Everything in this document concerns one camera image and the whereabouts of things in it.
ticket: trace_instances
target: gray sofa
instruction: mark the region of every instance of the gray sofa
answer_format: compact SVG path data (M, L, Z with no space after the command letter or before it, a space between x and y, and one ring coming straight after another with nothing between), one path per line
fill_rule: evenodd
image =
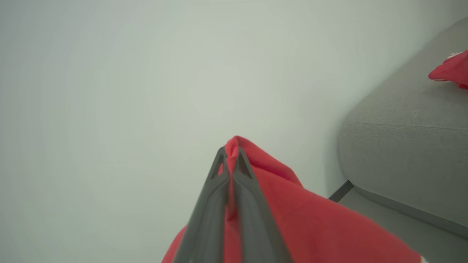
M361 101L338 138L361 194L468 238L468 90L427 75L468 50L468 18L433 39Z

